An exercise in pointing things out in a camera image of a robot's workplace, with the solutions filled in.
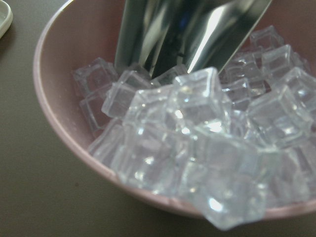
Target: shiny metal surface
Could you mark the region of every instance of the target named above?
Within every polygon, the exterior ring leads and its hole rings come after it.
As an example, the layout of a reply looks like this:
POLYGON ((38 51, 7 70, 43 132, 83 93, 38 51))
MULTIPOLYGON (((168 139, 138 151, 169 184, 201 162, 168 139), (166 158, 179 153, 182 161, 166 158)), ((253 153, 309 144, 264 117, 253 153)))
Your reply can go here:
POLYGON ((140 63, 153 77, 183 63, 219 71, 272 0, 126 0, 115 65, 140 63))

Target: tabletop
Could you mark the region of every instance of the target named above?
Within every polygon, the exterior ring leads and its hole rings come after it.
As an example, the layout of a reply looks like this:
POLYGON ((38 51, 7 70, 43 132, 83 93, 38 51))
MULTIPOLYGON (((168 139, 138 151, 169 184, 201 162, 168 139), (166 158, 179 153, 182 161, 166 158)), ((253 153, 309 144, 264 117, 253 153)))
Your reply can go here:
POLYGON ((222 232, 124 193, 87 167, 51 129, 35 95, 34 50, 65 0, 6 0, 13 22, 0 39, 0 236, 316 236, 316 213, 222 232))

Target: bowl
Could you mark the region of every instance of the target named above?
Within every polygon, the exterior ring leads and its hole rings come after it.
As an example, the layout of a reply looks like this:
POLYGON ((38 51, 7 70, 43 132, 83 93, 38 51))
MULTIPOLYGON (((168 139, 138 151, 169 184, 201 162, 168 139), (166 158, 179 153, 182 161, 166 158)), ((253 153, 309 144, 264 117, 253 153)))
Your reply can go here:
MULTIPOLYGON (((124 0, 70 0, 50 19, 34 56, 34 83, 50 125, 78 158, 108 181, 152 206, 190 217, 202 215, 189 203, 122 185, 115 173, 88 152, 94 137, 80 111, 71 71, 97 57, 114 62, 124 0)), ((257 29, 274 25, 286 43, 309 60, 316 74, 316 0, 275 0, 257 29)), ((316 199, 267 209, 265 219, 316 211, 316 199)))

